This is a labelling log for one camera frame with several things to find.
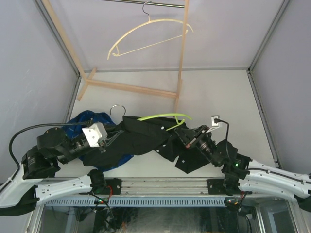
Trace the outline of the green plastic hanger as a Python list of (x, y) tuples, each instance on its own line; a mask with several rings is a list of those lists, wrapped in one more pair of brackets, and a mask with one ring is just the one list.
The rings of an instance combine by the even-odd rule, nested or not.
[(119, 124), (105, 124), (105, 128), (109, 133), (123, 131), (127, 133), (152, 134), (195, 131), (195, 129), (187, 126), (186, 119), (191, 120), (191, 117), (186, 114), (164, 113), (145, 117), (127, 116), (125, 106), (115, 104), (109, 109), (108, 115), (111, 116), (112, 110), (118, 107), (123, 109), (121, 122)]

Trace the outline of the black button shirt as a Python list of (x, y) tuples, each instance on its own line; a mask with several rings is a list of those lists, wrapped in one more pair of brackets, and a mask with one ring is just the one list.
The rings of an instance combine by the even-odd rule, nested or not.
[(187, 151), (175, 133), (139, 134), (123, 132), (100, 157), (102, 160), (124, 154), (144, 155), (155, 151), (175, 167), (189, 174), (208, 163), (195, 150)]

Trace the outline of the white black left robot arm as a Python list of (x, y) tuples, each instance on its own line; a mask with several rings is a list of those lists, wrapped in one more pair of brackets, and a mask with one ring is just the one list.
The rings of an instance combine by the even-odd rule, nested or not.
[(119, 136), (108, 134), (101, 125), (83, 128), (82, 134), (70, 139), (58, 127), (48, 129), (37, 138), (37, 145), (22, 157), (17, 170), (0, 187), (0, 215), (20, 216), (51, 200), (74, 194), (101, 194), (106, 190), (104, 175), (98, 169), (87, 175), (51, 184), (43, 184), (60, 170), (59, 164), (92, 152), (105, 152)]

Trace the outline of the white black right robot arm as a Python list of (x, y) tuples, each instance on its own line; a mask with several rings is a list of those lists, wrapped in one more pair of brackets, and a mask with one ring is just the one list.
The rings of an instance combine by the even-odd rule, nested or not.
[(223, 187), (228, 195), (240, 190), (296, 201), (300, 209), (311, 210), (311, 176), (265, 165), (238, 153), (227, 139), (212, 140), (211, 128), (175, 129), (184, 148), (195, 150), (204, 161), (221, 168)]

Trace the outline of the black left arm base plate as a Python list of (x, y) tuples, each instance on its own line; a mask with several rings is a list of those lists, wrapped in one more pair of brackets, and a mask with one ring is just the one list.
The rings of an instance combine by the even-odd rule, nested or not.
[(105, 188), (92, 189), (91, 191), (85, 193), (93, 193), (95, 195), (110, 195), (111, 193), (113, 195), (121, 194), (121, 186), (122, 186), (121, 179), (117, 178), (106, 179), (105, 182), (106, 182)]

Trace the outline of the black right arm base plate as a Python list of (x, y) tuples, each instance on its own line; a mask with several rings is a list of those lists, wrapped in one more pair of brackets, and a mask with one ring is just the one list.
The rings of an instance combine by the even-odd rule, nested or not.
[(241, 190), (237, 187), (225, 187), (224, 179), (208, 179), (207, 180), (208, 193), (210, 195), (228, 195), (233, 196), (241, 194)]

